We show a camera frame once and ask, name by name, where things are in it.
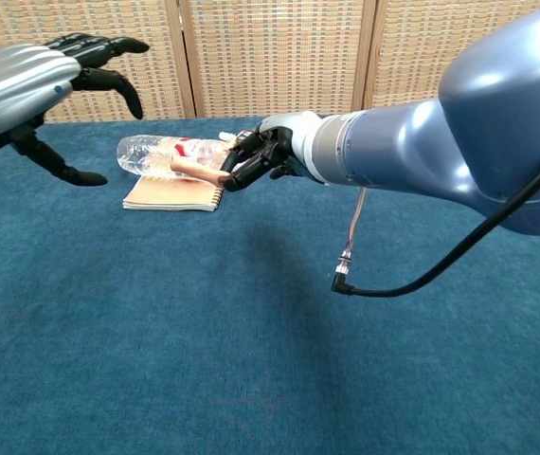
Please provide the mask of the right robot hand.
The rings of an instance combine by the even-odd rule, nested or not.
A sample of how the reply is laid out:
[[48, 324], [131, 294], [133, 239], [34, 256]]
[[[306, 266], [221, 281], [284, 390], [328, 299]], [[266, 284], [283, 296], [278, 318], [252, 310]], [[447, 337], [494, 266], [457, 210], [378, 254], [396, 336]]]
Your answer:
[[259, 125], [237, 136], [236, 143], [220, 170], [220, 187], [241, 191], [268, 175], [309, 178], [321, 185], [328, 181], [312, 163], [310, 153], [323, 118], [311, 111], [277, 114], [264, 118]]

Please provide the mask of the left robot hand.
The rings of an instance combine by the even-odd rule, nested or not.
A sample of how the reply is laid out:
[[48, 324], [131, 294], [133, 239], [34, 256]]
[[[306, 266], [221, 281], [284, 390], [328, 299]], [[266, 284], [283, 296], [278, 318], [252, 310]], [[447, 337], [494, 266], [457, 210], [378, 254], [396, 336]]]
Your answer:
[[54, 177], [77, 187], [106, 184], [105, 176], [67, 164], [37, 135], [46, 113], [77, 91], [115, 91], [136, 119], [143, 108], [135, 87], [106, 64], [125, 53], [142, 54], [137, 38], [72, 32], [44, 43], [0, 46], [0, 149], [10, 147]]

